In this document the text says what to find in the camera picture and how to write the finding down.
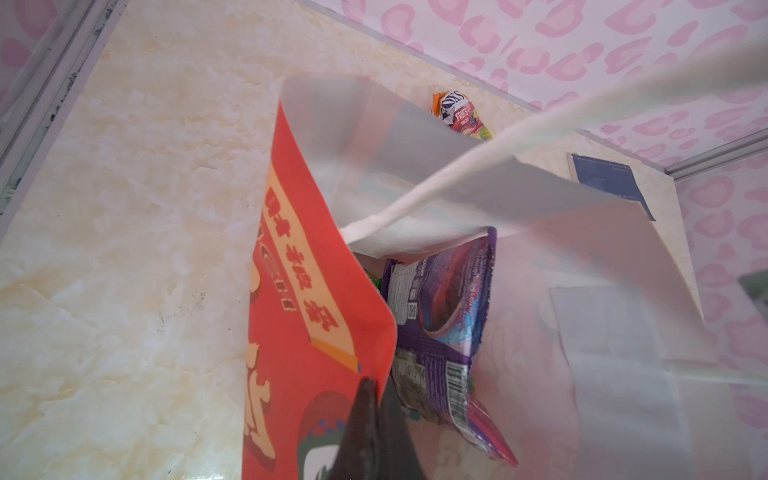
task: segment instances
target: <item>red snack bag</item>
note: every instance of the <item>red snack bag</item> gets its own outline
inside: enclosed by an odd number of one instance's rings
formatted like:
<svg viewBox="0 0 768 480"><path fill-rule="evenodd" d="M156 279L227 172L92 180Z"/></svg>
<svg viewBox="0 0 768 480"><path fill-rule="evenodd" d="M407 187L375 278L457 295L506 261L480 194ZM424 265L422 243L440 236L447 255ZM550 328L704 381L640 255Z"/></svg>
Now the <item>red snack bag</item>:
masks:
<svg viewBox="0 0 768 480"><path fill-rule="evenodd" d="M358 383L395 351L384 300L344 244L278 110L253 251L243 478L330 470Z"/></svg>

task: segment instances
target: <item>qr code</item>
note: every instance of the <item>qr code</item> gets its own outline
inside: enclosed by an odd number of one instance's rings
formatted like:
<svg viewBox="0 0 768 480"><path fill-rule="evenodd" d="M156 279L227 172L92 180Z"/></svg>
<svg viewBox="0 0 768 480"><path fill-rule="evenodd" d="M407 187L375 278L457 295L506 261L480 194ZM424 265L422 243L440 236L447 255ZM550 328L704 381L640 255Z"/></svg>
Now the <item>qr code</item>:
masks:
<svg viewBox="0 0 768 480"><path fill-rule="evenodd" d="M419 311L418 304L416 302L409 302L408 303L408 319L409 320L415 320L416 314Z"/></svg>

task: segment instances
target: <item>purple snack bag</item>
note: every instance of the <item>purple snack bag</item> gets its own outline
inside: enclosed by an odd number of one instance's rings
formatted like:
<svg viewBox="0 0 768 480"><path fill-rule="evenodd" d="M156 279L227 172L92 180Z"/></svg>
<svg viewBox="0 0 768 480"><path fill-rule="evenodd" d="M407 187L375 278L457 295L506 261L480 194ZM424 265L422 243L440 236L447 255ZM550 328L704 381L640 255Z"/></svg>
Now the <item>purple snack bag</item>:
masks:
<svg viewBox="0 0 768 480"><path fill-rule="evenodd" d="M382 295L397 322L392 379L403 404L430 422L448 423L484 453L518 462L469 373L488 316L496 229L488 236L405 265L388 260Z"/></svg>

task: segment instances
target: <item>white strap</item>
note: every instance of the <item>white strap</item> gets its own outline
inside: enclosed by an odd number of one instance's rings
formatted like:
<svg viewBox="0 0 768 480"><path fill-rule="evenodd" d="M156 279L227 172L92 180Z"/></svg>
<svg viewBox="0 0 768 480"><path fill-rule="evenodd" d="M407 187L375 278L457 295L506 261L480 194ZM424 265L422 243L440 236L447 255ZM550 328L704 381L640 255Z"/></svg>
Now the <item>white strap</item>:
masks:
<svg viewBox="0 0 768 480"><path fill-rule="evenodd" d="M466 151L393 202L381 213L340 229L349 244L395 223L458 182L513 155L557 140L577 128L603 124L691 95L737 90L768 79L768 42L689 59L651 76L641 75L614 90L554 111L533 115Z"/></svg>
<svg viewBox="0 0 768 480"><path fill-rule="evenodd" d="M757 373L724 369L717 366L667 360L664 369L690 379L714 383L736 383L740 385L768 386L768 377Z"/></svg>

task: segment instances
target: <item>barcode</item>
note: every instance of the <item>barcode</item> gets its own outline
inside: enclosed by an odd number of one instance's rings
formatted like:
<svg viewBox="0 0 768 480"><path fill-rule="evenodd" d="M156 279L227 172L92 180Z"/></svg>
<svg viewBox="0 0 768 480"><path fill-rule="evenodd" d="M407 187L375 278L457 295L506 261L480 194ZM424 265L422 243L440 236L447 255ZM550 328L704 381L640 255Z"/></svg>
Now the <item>barcode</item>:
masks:
<svg viewBox="0 0 768 480"><path fill-rule="evenodd" d="M448 409L459 430L469 430L467 422L468 370L466 365L445 362L445 383L448 386Z"/></svg>

